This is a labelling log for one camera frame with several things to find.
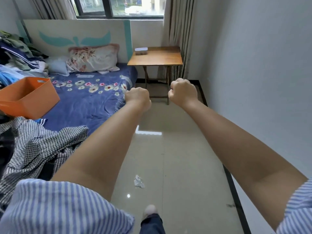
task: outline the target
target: forearm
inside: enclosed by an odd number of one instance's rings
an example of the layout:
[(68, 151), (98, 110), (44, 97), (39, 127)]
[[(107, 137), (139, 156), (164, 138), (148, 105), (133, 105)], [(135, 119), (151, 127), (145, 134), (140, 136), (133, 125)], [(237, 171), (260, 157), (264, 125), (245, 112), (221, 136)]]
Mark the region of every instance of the forearm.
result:
[(202, 103), (188, 105), (185, 111), (264, 218), (276, 228), (287, 201), (306, 177), (260, 140)]
[(126, 104), (80, 145), (52, 180), (83, 185), (110, 200), (141, 115), (138, 106)]

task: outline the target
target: beige curtain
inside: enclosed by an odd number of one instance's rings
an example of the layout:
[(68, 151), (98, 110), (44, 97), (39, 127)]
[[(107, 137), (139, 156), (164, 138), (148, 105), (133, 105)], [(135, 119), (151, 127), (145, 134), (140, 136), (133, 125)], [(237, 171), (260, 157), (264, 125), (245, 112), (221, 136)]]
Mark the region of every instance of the beige curtain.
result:
[[(162, 46), (179, 46), (183, 60), (182, 66), (171, 71), (173, 80), (188, 78), (196, 1), (166, 0)], [(164, 78), (164, 71), (164, 67), (159, 67), (158, 78)]]
[(41, 19), (76, 19), (70, 0), (30, 0)]

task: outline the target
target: striped sleeve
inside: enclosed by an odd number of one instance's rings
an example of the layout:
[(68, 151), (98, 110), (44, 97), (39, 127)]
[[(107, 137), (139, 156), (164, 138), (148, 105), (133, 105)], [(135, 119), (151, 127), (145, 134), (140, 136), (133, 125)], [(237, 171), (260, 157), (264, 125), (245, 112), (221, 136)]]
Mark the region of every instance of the striped sleeve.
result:
[(0, 220), (2, 233), (128, 234), (134, 217), (70, 182), (21, 180)]
[(292, 195), (277, 234), (312, 233), (312, 178)]

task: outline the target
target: wooden table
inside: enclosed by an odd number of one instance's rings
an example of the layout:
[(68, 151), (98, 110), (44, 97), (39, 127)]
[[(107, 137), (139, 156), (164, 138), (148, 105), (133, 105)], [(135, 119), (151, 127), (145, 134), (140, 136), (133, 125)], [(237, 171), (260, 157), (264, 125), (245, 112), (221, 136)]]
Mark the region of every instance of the wooden table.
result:
[[(149, 82), (149, 75), (147, 74), (147, 66), (166, 66), (166, 77), (158, 80), (165, 80), (170, 90), (171, 84), (171, 67), (183, 65), (182, 57), (179, 47), (149, 47), (147, 55), (136, 55), (133, 53), (128, 65), (143, 66), (145, 72), (145, 88), (147, 89), (147, 83)], [(169, 104), (169, 97), (166, 96), (150, 96), (150, 98), (167, 98)]]

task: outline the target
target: black baseboard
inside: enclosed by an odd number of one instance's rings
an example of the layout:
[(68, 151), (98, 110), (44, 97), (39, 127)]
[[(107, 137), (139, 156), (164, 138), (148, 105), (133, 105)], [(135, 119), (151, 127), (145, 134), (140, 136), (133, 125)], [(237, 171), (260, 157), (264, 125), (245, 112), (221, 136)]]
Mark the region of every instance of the black baseboard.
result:
[[(206, 98), (205, 98), (205, 95), (204, 95), (204, 92), (202, 90), (202, 87), (200, 85), (199, 80), (190, 80), (190, 82), (193, 85), (197, 85), (198, 86), (200, 95), (202, 97), (202, 101), (203, 101), (203, 103), (206, 106), (208, 106)], [(137, 79), (136, 83), (145, 83), (145, 79), (142, 79), (142, 78)], [(150, 84), (164, 84), (164, 83), (158, 82), (158, 80), (156, 80), (156, 79), (150, 79)], [(241, 226), (242, 226), (243, 231), (244, 231), (244, 234), (251, 234), (251, 231), (250, 231), (250, 228), (249, 228), (249, 225), (248, 225), (248, 222), (247, 222), (247, 219), (246, 219), (243, 207), (242, 207), (242, 205), (240, 203), (240, 199), (239, 199), (238, 193), (236, 191), (236, 187), (234, 185), (234, 181), (233, 181), (232, 175), (231, 175), (231, 173), (229, 172), (229, 170), (225, 166), (223, 166), (223, 168), (224, 168), (224, 172), (225, 172), (225, 175), (227, 177), (228, 184), (229, 184), (229, 187), (230, 187), (230, 190), (231, 190), (231, 193), (232, 193), (232, 197), (233, 197), (233, 200), (234, 200), (234, 204), (226, 204), (226, 205), (229, 208), (236, 208), (239, 220), (241, 222)]]

